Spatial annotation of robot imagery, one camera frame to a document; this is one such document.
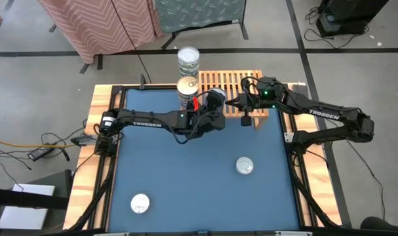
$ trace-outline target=container lid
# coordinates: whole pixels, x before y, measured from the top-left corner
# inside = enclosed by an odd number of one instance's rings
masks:
[[[254,163],[248,157],[240,157],[237,160],[236,169],[239,174],[250,174],[254,169]]]
[[[178,50],[178,59],[184,63],[193,63],[198,61],[200,53],[193,47],[184,47]]]
[[[149,208],[149,197],[143,193],[139,193],[132,198],[130,206],[134,213],[144,213]]]
[[[184,95],[195,94],[199,90],[199,80],[191,76],[183,77],[177,82],[177,90]]]

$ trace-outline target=blue table surface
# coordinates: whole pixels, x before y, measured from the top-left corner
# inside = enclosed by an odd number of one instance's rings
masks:
[[[127,108],[166,113],[179,109],[175,90],[129,90]],[[221,131],[177,144],[166,130],[126,127],[121,140],[109,215],[110,233],[265,231],[299,228],[276,110],[260,130],[226,119]],[[254,170],[238,174],[249,157]],[[131,199],[145,193],[148,211]]]

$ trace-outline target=chevron fabric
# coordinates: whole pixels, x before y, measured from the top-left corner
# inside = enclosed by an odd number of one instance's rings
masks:
[[[162,36],[152,0],[38,0],[85,63],[97,54],[134,49]],[[121,25],[117,14],[123,21]]]

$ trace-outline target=wooden slatted tray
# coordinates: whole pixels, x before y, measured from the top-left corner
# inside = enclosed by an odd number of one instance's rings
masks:
[[[262,72],[260,70],[244,70],[244,71],[200,71],[199,72],[199,93],[208,91],[211,88],[220,88],[226,91],[227,100],[234,99],[239,93],[243,92],[241,88],[241,79],[246,76],[253,76],[260,78]],[[256,88],[251,88],[251,93],[256,94]],[[199,97],[199,101],[203,104],[203,97]],[[240,118],[243,116],[243,112],[240,112],[238,108],[233,106],[225,105],[224,115],[227,118]],[[254,125],[259,128],[262,121],[267,119],[269,116],[268,109],[256,109],[250,113],[250,116],[254,118]]]

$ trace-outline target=teal patterned fabric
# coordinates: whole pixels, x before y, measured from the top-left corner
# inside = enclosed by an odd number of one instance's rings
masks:
[[[155,0],[163,33],[242,20],[245,0]]]

